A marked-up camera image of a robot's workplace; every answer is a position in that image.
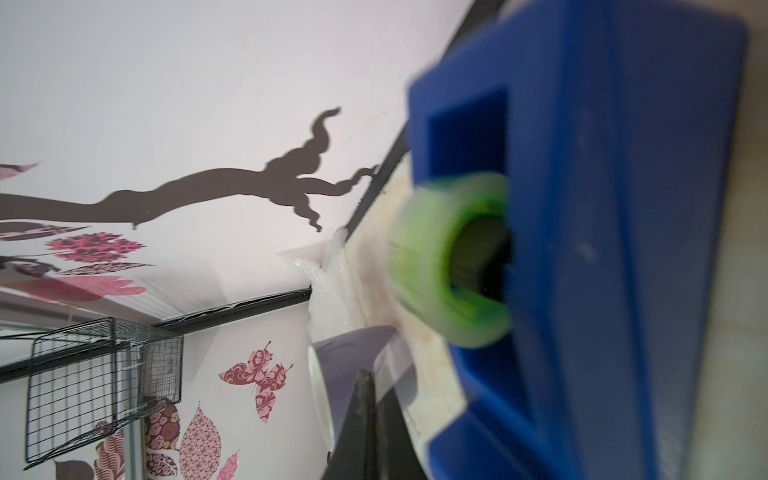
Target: blue plastic block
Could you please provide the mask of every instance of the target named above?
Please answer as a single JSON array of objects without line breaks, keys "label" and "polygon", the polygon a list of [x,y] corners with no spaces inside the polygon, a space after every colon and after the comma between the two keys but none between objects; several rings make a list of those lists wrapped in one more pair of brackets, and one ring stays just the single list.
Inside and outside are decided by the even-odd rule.
[{"label": "blue plastic block", "polygon": [[745,44],[673,2],[540,0],[411,87],[414,182],[506,173],[515,242],[512,336],[452,347],[440,478],[680,477]]}]

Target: tree branch decal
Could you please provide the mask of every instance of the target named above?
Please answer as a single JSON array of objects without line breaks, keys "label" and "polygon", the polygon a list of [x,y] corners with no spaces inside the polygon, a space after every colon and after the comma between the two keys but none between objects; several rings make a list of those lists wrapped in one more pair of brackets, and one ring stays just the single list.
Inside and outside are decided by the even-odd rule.
[{"label": "tree branch decal", "polygon": [[318,232],[320,215],[310,208],[307,195],[339,197],[365,177],[372,177],[374,167],[360,168],[348,180],[331,184],[319,178],[300,177],[314,174],[320,167],[320,154],[330,146],[325,120],[341,112],[324,111],[312,125],[312,138],[302,147],[287,151],[271,160],[263,170],[215,168],[173,180],[149,191],[119,190],[95,204],[76,204],[47,198],[0,194],[0,220],[32,219],[62,222],[131,223],[134,228],[177,208],[231,195],[266,198],[277,205],[293,207]]}]

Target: black edge strip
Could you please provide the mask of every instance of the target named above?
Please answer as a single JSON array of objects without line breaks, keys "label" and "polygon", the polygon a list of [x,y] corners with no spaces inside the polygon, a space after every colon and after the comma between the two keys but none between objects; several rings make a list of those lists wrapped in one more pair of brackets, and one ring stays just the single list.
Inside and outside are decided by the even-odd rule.
[{"label": "black edge strip", "polygon": [[234,322],[235,320],[244,319],[249,316],[259,315],[260,313],[271,312],[272,310],[296,305],[297,303],[306,302],[310,299],[311,293],[312,290],[309,288],[294,290],[293,292],[281,293],[280,295],[272,295],[256,300],[236,303],[231,307],[215,310],[209,313],[185,316],[157,326],[170,332],[183,335],[207,329],[212,326]]},{"label": "black edge strip", "polygon": [[[482,26],[486,22],[492,20],[498,15],[498,11],[502,8],[502,5],[507,0],[475,0],[472,6],[469,7],[467,15],[464,16],[464,20],[453,35],[451,42],[448,44],[443,58],[458,44],[464,37],[471,34],[478,27]],[[392,176],[392,172],[402,160],[402,156],[405,155],[411,147],[408,145],[408,123],[403,125],[399,135],[395,139],[395,143],[389,149],[389,153],[384,157],[384,161],[376,172],[376,175],[371,180],[371,184],[368,186],[368,190],[363,194],[360,203],[355,209],[355,213],[352,214],[352,218],[346,225],[347,238],[352,235],[352,232],[360,225],[362,218],[368,212],[368,209],[373,204],[376,197],[384,188],[384,185],[389,181]]]},{"label": "black edge strip", "polygon": [[[449,43],[446,54],[451,51],[456,44],[461,41],[465,36],[472,33],[479,26],[492,20],[498,14],[499,9],[506,0],[475,0],[472,6],[469,7],[464,20],[453,35],[451,42]],[[402,159],[402,156],[410,150],[407,138],[408,124],[403,125],[399,135],[395,139],[395,143],[389,149],[389,153],[386,155],[381,167],[373,177],[371,184],[363,194],[360,203],[355,209],[355,213],[347,224],[348,237],[355,231],[360,224],[360,221],[365,216],[368,209],[373,204],[373,201],[379,195],[384,185],[389,181],[392,176],[392,172]],[[310,299],[312,289],[306,288],[302,290],[294,290],[292,292],[281,293],[278,295],[265,296],[255,300],[248,300],[246,302],[235,303],[230,306],[222,306],[220,308],[211,309],[206,312],[193,313],[192,315],[183,316],[178,319],[173,319],[168,322],[164,322],[160,325],[156,325],[160,328],[166,329],[172,333],[178,333],[184,335],[186,333],[197,332],[202,329],[207,329],[212,326],[219,326],[225,323],[234,322],[247,318],[249,316],[259,315],[260,313],[271,312],[272,310],[278,310],[287,306],[296,305],[298,303],[306,302]],[[83,352],[72,353],[67,355],[67,361],[69,363],[79,362],[83,359],[90,357],[84,356]],[[0,383],[10,382],[11,380],[20,379],[30,375],[31,362],[29,359],[21,360],[19,362],[9,363],[5,366],[0,366]],[[48,366],[40,366],[37,368],[48,368]]]},{"label": "black edge strip", "polygon": [[[306,288],[255,300],[248,300],[246,302],[208,310],[207,312],[184,316],[156,326],[172,333],[184,335],[185,333],[196,332],[212,326],[219,326],[249,316],[306,302],[310,299],[310,292],[311,290]],[[9,363],[8,365],[0,366],[0,383],[25,378],[33,373],[44,372],[45,370],[55,369],[60,366],[82,362],[83,360],[109,353],[111,351],[110,348],[111,346],[104,347],[103,349],[94,349],[92,345],[86,347],[74,346],[70,349],[63,349],[51,354],[51,358],[35,358],[34,368],[30,359]]]}]

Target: flower decal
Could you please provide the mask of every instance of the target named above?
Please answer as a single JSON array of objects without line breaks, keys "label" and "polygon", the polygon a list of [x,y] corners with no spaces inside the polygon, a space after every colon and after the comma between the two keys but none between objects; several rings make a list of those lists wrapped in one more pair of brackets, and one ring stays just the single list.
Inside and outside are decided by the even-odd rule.
[{"label": "flower decal", "polygon": [[152,402],[166,407],[144,418],[144,445],[153,450],[177,450],[175,442],[179,438],[180,425],[176,406],[169,399]]},{"label": "flower decal", "polygon": [[144,245],[125,240],[116,233],[83,233],[74,237],[52,240],[46,245],[49,250],[60,250],[56,256],[75,262],[111,262],[125,258],[126,253],[133,252]]},{"label": "flower decal", "polygon": [[30,171],[31,169],[37,167],[37,164],[30,164],[30,165],[6,165],[2,164],[0,165],[0,180],[5,180],[6,178],[15,177],[18,174],[23,174],[26,171]]}]

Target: hole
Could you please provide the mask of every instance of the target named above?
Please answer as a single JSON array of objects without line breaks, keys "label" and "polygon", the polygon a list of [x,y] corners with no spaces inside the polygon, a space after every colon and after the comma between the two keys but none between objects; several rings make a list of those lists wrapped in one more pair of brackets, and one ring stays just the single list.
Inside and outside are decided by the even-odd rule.
[{"label": "hole", "polygon": [[504,268],[511,257],[511,234],[504,219],[483,215],[470,220],[451,249],[451,285],[504,302]]},{"label": "hole", "polygon": [[507,92],[495,91],[432,119],[431,177],[506,173]]}]

